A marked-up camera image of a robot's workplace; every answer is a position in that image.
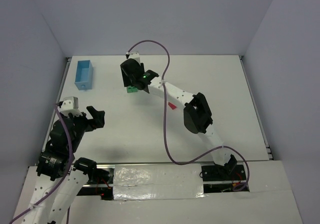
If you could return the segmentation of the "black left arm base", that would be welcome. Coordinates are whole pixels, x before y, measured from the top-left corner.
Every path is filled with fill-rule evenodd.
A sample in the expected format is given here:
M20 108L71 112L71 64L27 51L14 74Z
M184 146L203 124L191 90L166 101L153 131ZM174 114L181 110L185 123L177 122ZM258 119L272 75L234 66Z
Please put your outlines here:
M113 183L114 169L98 168L96 161L82 157L75 161L72 169L87 175L89 184L102 183L108 186Z

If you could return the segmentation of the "green arched hospital block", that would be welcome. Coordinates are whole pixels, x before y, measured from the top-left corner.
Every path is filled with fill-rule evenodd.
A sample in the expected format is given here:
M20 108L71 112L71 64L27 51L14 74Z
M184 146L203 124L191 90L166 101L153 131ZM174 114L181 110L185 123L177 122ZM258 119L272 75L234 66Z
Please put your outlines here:
M134 86L128 86L128 87L126 87L126 91L127 91L127 90L132 90L132 91L133 91L133 89L137 89L137 88L134 87Z

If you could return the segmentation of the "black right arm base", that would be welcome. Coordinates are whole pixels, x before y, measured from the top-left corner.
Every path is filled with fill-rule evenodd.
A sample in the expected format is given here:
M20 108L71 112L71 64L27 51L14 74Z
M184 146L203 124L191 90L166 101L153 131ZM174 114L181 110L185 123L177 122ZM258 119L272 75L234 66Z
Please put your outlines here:
M206 165L201 167L199 176L205 182L214 181L245 181L247 179L244 166L231 158L224 166Z

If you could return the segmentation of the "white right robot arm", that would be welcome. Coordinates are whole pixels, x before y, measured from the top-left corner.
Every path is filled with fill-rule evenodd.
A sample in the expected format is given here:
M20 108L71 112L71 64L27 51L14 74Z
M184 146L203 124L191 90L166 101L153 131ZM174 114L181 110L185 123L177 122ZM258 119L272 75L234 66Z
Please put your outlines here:
M167 109L163 116L163 140L169 159L177 165L191 164L206 154L211 154L217 165L217 172L223 178L230 176L237 165L233 154L224 147L223 141L215 131L212 112L202 93L192 94L163 80L152 70L145 71L138 53L126 55L126 60L120 65L125 87L135 87L140 91L164 99L164 104L173 104L183 112L183 124L193 134L197 134L206 144L208 151L187 162L178 162L169 153L167 143Z

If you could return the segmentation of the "red triangular wooden block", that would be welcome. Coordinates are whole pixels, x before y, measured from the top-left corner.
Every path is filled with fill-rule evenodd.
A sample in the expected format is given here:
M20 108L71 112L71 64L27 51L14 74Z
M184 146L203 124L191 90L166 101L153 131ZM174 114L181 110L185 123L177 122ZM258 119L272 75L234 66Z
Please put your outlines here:
M177 107L174 105L174 104L172 104L172 103L168 103L168 106L172 109L172 110L175 110L175 109L177 109Z

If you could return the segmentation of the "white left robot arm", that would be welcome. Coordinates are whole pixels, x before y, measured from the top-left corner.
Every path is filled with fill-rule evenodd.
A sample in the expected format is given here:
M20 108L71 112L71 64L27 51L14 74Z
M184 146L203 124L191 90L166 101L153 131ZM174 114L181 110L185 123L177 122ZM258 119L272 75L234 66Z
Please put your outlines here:
M69 216L70 206L83 185L107 184L110 178L110 173L99 169L95 161L74 157L84 134L104 127L105 112L88 106L89 119L85 112L74 107L63 109L63 105L60 102L54 107L58 119L38 159L30 204L11 223L21 220L23 224L60 224Z

